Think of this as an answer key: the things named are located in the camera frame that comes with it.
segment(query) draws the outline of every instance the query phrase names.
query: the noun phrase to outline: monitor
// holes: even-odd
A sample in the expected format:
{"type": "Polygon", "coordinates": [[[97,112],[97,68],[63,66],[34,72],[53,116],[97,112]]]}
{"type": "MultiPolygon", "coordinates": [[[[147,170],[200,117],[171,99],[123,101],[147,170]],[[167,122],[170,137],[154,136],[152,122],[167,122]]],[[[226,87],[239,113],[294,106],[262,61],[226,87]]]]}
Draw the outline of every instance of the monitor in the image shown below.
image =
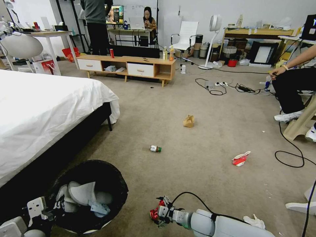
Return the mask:
{"type": "Polygon", "coordinates": [[[106,19],[107,24],[124,24],[124,6],[112,6],[109,17],[106,19]]]}
{"type": "Polygon", "coordinates": [[[316,15],[308,15],[301,36],[304,40],[316,40],[316,15]]]}

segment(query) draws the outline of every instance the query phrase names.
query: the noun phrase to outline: whiteboard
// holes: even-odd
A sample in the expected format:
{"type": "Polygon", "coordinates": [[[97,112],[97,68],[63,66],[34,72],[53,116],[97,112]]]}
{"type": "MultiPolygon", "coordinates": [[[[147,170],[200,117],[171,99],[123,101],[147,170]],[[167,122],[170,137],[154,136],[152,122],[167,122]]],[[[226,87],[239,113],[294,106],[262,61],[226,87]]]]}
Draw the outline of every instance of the whiteboard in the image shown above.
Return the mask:
{"type": "Polygon", "coordinates": [[[144,8],[151,8],[151,15],[157,22],[157,0],[113,0],[114,6],[124,6],[124,21],[129,24],[129,17],[143,17],[144,8]]]}

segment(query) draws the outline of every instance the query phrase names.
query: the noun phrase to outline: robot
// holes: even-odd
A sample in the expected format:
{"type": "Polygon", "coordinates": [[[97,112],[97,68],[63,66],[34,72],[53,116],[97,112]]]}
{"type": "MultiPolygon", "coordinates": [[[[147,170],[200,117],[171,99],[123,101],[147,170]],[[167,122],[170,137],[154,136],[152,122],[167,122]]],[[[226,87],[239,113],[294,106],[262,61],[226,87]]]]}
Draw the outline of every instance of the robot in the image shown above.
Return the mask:
{"type": "Polygon", "coordinates": [[[176,222],[196,237],[275,237],[271,232],[251,226],[233,217],[215,214],[198,209],[196,212],[184,212],[176,209],[167,196],[160,200],[156,209],[150,211],[151,219],[163,227],[176,222]]]}

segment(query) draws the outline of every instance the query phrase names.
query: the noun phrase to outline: gray carpet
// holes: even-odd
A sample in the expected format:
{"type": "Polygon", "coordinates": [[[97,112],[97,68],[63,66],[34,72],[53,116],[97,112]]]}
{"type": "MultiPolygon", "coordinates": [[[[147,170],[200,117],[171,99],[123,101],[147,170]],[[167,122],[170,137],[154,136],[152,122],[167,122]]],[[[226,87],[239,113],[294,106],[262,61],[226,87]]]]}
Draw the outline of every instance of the gray carpet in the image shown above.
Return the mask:
{"type": "MultiPolygon", "coordinates": [[[[72,63],[60,62],[60,68],[63,75],[86,77],[72,63]]],[[[176,224],[158,229],[149,217],[149,210],[158,204],[156,197],[173,199],[183,191],[196,193],[217,213],[237,218],[255,213],[276,237],[301,236],[305,214],[287,210],[285,203],[306,202],[303,194],[315,180],[316,167],[307,163],[304,168],[293,169],[274,158],[279,149],[297,153],[281,137],[273,119],[279,113],[276,99],[233,89],[213,96],[195,83],[200,77],[258,89],[266,76],[203,71],[189,64],[187,69],[185,75],[177,70],[165,88],[155,82],[125,83],[123,78],[92,75],[118,95],[121,116],[112,132],[102,126],[67,168],[89,159],[110,162],[121,171],[129,195],[118,216],[91,236],[193,236],[176,224]],[[188,114],[196,118],[194,128],[182,126],[188,114]],[[162,152],[150,152],[150,145],[161,146],[162,152]],[[245,165],[233,166],[231,159],[248,150],[251,154],[245,165]]],[[[223,69],[267,70],[241,66],[223,69]]],[[[295,144],[316,162],[315,144],[304,137],[295,144]]],[[[290,164],[301,163],[299,158],[280,157],[290,164]]],[[[190,195],[182,196],[175,205],[187,211],[203,209],[190,195]]],[[[76,235],[55,226],[52,236],[76,235]]],[[[316,236],[315,216],[310,216],[306,236],[316,236]]]]}

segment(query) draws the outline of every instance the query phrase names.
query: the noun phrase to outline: wristwatch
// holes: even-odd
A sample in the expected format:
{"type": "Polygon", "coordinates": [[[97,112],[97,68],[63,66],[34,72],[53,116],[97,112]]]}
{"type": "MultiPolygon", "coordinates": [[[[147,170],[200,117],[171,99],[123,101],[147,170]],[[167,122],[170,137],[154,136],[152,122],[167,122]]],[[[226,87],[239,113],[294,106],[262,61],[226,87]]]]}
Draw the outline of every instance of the wristwatch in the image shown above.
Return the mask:
{"type": "Polygon", "coordinates": [[[289,70],[289,68],[285,65],[282,65],[282,67],[284,67],[287,71],[289,70]]]}

